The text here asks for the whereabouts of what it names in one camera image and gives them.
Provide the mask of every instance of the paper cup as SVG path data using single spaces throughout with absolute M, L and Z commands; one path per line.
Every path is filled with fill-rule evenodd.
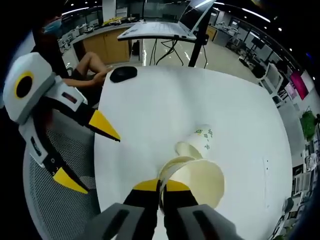
M 159 173 L 160 196 L 169 180 L 187 185 L 197 203 L 216 208 L 225 193 L 225 177 L 220 167 L 207 159 L 182 156 L 169 161 Z
M 213 142 L 212 127 L 208 124 L 199 125 L 194 133 L 175 145 L 179 156 L 188 156 L 195 159 L 207 159 Z

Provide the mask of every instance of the wooden cabinet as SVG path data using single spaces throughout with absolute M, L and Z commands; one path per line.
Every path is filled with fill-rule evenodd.
M 215 29 L 214 27 L 212 26 L 208 26 L 207 29 L 206 29 L 206 34 L 209 35 L 209 40 L 212 41 L 215 36 L 216 36 L 216 33 L 217 33 L 217 29 Z
M 129 41 L 117 37 L 127 28 L 110 30 L 83 40 L 85 52 L 96 53 L 105 64 L 129 62 Z

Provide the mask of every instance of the laptop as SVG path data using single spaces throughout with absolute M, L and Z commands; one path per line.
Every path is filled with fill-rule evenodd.
M 118 36 L 118 40 L 129 39 L 186 39 L 194 41 L 193 32 L 216 0 L 191 0 L 178 23 L 173 22 L 140 22 Z

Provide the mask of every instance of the person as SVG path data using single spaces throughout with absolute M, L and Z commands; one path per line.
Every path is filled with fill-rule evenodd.
M 106 67 L 96 53 L 87 52 L 69 76 L 57 39 L 61 24 L 60 12 L 44 17 L 43 21 L 33 28 L 35 47 L 32 52 L 38 52 L 51 65 L 55 74 L 61 76 L 68 86 L 76 87 L 86 97 L 88 104 L 94 106 L 100 100 L 105 77 L 113 68 Z M 95 74 L 88 75 L 88 70 Z

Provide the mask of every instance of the computer mouse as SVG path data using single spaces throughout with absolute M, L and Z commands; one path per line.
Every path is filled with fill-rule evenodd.
M 135 76 L 137 76 L 137 69 L 134 66 L 121 66 L 113 70 L 110 80 L 113 83 L 120 83 Z

